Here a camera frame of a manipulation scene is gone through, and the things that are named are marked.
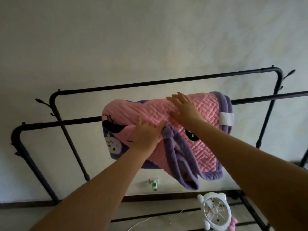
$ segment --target floor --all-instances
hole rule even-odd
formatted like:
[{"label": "floor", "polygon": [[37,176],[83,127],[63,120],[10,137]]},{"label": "floor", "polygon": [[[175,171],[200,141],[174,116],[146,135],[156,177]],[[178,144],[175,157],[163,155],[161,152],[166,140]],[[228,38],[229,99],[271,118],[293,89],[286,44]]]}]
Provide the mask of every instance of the floor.
[{"label": "floor", "polygon": [[[233,200],[231,198],[227,198],[227,201],[229,204],[240,202],[240,200]],[[115,219],[198,207],[199,202],[197,199],[125,202],[120,205],[120,209]],[[235,216],[239,222],[253,221],[252,216],[249,214],[244,205],[231,206],[230,208],[232,215]],[[51,210],[51,207],[0,210],[0,230],[26,231]],[[149,220],[136,225],[130,231],[185,231],[201,229],[203,228],[201,218],[200,211],[152,217]],[[128,231],[134,224],[143,220],[146,220],[146,218],[111,223],[108,231]],[[236,228],[236,231],[246,230],[260,231],[261,229],[257,224]]]}]

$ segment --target black metal rack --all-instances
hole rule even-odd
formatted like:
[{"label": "black metal rack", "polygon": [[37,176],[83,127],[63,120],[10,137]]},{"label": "black metal rack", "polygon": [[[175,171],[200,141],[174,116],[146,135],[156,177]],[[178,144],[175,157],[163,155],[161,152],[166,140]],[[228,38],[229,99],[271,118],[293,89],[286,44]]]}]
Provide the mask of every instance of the black metal rack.
[{"label": "black metal rack", "polygon": [[[45,103],[44,101],[40,99],[36,99],[37,102],[42,103],[50,107],[53,111],[51,113],[52,116],[55,116],[58,121],[56,122],[47,122],[47,123],[34,123],[34,124],[25,124],[23,123],[21,126],[18,126],[15,128],[12,132],[11,135],[11,141],[12,145],[16,148],[17,153],[15,153],[18,156],[21,156],[28,166],[31,168],[33,173],[36,175],[37,179],[40,181],[40,183],[43,185],[44,189],[47,191],[47,193],[50,195],[52,198],[54,204],[58,204],[60,200],[56,196],[55,192],[52,190],[51,186],[41,173],[41,171],[38,169],[34,161],[32,160],[29,152],[23,145],[20,139],[20,134],[22,131],[29,131],[29,130],[36,130],[36,129],[42,129],[42,128],[49,128],[49,127],[61,127],[62,131],[75,155],[75,158],[83,172],[84,178],[86,181],[90,180],[89,175],[86,172],[86,169],[83,166],[83,163],[81,159],[79,158],[79,155],[76,151],[76,148],[71,140],[71,137],[69,136],[69,133],[66,129],[66,125],[75,125],[75,124],[84,124],[84,123],[91,123],[91,122],[100,122],[101,121],[101,116],[98,117],[89,117],[89,118],[81,118],[81,119],[72,119],[72,120],[65,120],[63,121],[61,119],[60,113],[56,107],[55,100],[57,96],[60,95],[69,95],[69,94],[77,94],[77,93],[87,93],[87,92],[93,92],[93,91],[104,91],[104,90],[114,90],[114,89],[121,89],[121,88],[130,88],[130,87],[139,87],[139,86],[149,86],[149,85],[158,85],[158,84],[166,84],[166,83],[174,83],[174,82],[182,82],[182,81],[194,81],[194,80],[201,80],[201,79],[209,79],[209,78],[218,78],[218,77],[229,77],[229,76],[235,76],[235,75],[244,75],[244,74],[254,74],[254,73],[266,73],[266,72],[275,72],[277,74],[277,81],[274,87],[274,92],[273,95],[268,95],[268,96],[261,96],[261,97],[252,97],[252,98],[244,98],[244,99],[237,99],[237,100],[232,100],[231,103],[233,105],[238,105],[238,104],[246,104],[246,103],[254,103],[254,102],[261,102],[261,101],[271,101],[270,105],[268,107],[262,129],[259,135],[259,138],[256,142],[256,147],[260,148],[261,143],[262,143],[262,138],[268,123],[268,120],[270,118],[273,106],[275,104],[275,100],[277,99],[285,99],[285,98],[293,98],[293,97],[301,97],[301,96],[307,96],[308,91],[302,91],[302,92],[293,92],[293,93],[286,93],[286,94],[278,94],[279,90],[283,88],[282,86],[282,81],[288,77],[289,75],[293,74],[295,70],[292,70],[290,73],[287,74],[287,76],[283,77],[283,72],[280,68],[277,67],[268,67],[268,68],[261,68],[261,69],[254,69],[254,70],[245,70],[245,71],[238,71],[238,72],[230,72],[230,73],[220,73],[220,74],[212,74],[212,75],[202,75],[202,76],[196,76],[196,77],[185,77],[185,78],[176,78],[176,79],[168,79],[168,80],[159,80],[159,81],[150,81],[150,82],[140,82],[140,83],[131,83],[131,84],[123,84],[123,85],[115,85],[115,86],[104,86],[104,87],[96,87],[96,88],[86,88],[86,89],[77,89],[77,90],[58,90],[57,92],[53,93],[50,96],[49,99],[49,104]],[[308,158],[308,150],[305,153],[300,166],[303,167],[304,164],[306,163]],[[260,217],[254,212],[252,207],[250,206],[249,202],[244,198],[244,193],[238,193],[235,191],[232,191],[233,197],[239,197],[243,204],[248,208],[248,211],[251,213],[253,218],[255,219],[256,222],[252,221],[252,223],[257,223],[262,230],[268,230],[269,225],[265,225]],[[245,224],[238,224],[239,225],[247,225],[247,224],[252,224],[251,222],[245,222]]]}]

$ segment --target cartoon face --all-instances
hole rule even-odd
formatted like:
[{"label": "cartoon face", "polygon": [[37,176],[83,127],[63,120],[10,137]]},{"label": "cartoon face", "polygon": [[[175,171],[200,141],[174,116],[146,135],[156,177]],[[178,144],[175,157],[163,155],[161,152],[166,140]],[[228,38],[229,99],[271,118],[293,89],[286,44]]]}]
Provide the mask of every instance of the cartoon face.
[{"label": "cartoon face", "polygon": [[105,137],[105,141],[110,153],[121,153],[122,144],[118,139],[111,137],[110,134],[108,134],[107,137]]}]

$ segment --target white fan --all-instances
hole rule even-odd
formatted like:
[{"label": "white fan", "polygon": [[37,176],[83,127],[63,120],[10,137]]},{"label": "white fan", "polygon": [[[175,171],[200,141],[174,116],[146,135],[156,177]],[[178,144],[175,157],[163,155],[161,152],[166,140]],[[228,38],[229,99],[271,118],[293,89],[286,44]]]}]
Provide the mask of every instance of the white fan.
[{"label": "white fan", "polygon": [[198,195],[201,211],[204,213],[205,229],[225,231],[231,223],[231,210],[224,193],[210,192],[204,196]]}]

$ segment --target white wall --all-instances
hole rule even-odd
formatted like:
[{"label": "white wall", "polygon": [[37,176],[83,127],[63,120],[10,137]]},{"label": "white wall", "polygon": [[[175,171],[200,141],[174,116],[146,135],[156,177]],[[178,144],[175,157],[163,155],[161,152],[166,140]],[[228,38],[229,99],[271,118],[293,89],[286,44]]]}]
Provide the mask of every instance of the white wall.
[{"label": "white wall", "polygon": [[[49,122],[45,105],[57,89],[258,69],[276,65],[297,72],[282,93],[308,90],[308,0],[0,0],[0,202],[49,199],[10,133],[21,122]],[[220,91],[231,99],[269,95],[275,73],[58,97],[62,118],[99,116],[115,98],[141,100]],[[234,106],[232,135],[254,145],[269,102]],[[300,159],[308,139],[308,98],[278,100],[261,149]],[[113,160],[100,123],[67,127],[90,177]],[[64,198],[84,183],[60,128],[21,135],[52,188]],[[163,170],[141,170],[128,195],[186,192]],[[201,190],[237,188],[226,173],[201,180]]]}]

